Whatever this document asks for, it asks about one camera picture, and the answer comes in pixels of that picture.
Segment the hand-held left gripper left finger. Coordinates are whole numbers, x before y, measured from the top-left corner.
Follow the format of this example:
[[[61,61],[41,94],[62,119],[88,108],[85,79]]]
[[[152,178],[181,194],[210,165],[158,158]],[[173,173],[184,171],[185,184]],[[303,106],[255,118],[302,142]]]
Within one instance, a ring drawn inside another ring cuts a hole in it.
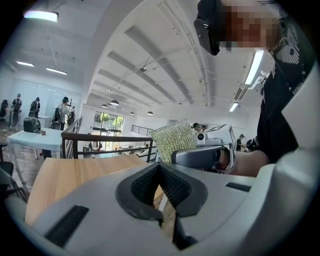
[[[74,205],[89,209],[64,249],[81,256],[173,256],[176,246],[165,237],[158,221],[140,220],[126,213],[116,199],[116,188],[141,171],[133,167],[91,179],[50,205],[33,223],[41,235]]]

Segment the person's right hand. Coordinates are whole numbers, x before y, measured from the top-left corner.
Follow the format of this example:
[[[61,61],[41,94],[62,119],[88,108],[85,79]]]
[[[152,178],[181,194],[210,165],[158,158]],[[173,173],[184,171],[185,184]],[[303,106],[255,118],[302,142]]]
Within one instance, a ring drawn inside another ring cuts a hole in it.
[[[225,170],[230,164],[230,151],[224,147],[220,150],[219,161],[216,165],[218,170]]]

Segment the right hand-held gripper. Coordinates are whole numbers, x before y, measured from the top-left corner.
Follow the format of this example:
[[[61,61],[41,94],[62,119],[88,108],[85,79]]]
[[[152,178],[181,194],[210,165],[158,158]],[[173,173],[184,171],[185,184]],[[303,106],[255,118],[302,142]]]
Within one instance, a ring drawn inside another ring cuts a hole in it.
[[[195,136],[198,147],[176,150],[171,154],[171,162],[192,169],[214,169],[219,173],[229,172],[236,158],[236,139],[230,124],[215,126]],[[230,153],[230,162],[226,169],[220,158],[224,148]]]

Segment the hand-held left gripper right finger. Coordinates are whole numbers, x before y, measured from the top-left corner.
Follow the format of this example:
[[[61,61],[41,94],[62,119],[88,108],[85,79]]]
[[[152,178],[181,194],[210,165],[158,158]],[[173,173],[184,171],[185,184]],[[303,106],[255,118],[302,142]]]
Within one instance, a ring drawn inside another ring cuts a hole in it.
[[[270,251],[299,226],[320,185],[317,149],[288,153],[255,178],[167,168],[207,187],[199,212],[179,221],[188,251]]]

